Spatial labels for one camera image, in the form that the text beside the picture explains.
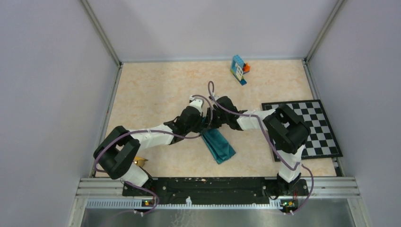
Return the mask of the teal cloth napkin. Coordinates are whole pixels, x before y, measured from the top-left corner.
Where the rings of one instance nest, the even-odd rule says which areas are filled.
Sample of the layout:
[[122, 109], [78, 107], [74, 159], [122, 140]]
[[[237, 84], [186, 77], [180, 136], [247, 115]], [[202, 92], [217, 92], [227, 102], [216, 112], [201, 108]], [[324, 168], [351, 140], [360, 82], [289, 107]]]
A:
[[236, 151], [218, 129], [209, 129], [202, 139], [218, 165], [232, 158]]

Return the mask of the colourful toy block house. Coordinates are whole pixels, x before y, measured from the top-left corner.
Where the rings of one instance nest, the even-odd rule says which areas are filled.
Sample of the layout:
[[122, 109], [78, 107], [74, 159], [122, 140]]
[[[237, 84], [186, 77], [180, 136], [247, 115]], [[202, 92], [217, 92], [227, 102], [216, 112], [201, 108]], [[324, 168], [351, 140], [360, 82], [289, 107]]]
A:
[[235, 79], [243, 86], [247, 84], [244, 74], [250, 72], [250, 65], [245, 63], [239, 55], [234, 55], [231, 61], [230, 72]]

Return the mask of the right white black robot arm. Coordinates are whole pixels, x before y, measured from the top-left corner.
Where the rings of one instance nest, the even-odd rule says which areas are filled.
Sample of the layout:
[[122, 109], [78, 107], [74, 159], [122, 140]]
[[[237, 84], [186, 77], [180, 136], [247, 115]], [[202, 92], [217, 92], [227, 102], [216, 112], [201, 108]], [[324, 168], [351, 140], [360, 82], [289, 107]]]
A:
[[239, 111], [227, 96], [214, 103], [213, 115], [216, 125], [228, 125], [233, 130], [261, 130], [273, 153], [281, 164], [277, 174], [276, 191], [290, 195], [301, 176], [301, 156], [310, 129], [303, 118], [286, 104], [267, 111]]

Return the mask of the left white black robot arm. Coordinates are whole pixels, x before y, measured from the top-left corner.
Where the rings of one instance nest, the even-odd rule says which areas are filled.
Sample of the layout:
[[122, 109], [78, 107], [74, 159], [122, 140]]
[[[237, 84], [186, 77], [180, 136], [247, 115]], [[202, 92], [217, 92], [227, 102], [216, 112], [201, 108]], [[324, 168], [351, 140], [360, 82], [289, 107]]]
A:
[[157, 127], [129, 131], [123, 126], [117, 126], [94, 151], [95, 163], [111, 179], [127, 181], [133, 184], [139, 195], [147, 195], [152, 183], [149, 175], [134, 164], [137, 153], [160, 145], [178, 143], [187, 139], [191, 132], [200, 133], [203, 129], [202, 121], [202, 108], [188, 105], [179, 116]]

